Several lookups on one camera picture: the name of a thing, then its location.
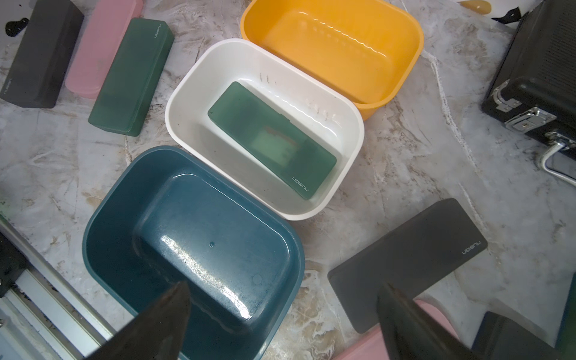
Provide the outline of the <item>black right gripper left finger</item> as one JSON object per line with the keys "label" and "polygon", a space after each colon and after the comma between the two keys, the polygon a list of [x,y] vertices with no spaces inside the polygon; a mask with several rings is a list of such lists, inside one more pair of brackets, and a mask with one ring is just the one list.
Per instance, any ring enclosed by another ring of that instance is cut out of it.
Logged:
{"label": "black right gripper left finger", "polygon": [[177,359],[190,313],[190,290],[180,281],[88,358]]}

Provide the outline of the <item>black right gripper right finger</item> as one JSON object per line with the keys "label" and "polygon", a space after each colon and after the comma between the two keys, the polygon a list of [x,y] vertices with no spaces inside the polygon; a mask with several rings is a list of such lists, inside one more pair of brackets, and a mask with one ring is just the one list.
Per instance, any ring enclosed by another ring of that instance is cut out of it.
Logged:
{"label": "black right gripper right finger", "polygon": [[412,299],[384,283],[376,303],[390,359],[476,359],[469,348]]}

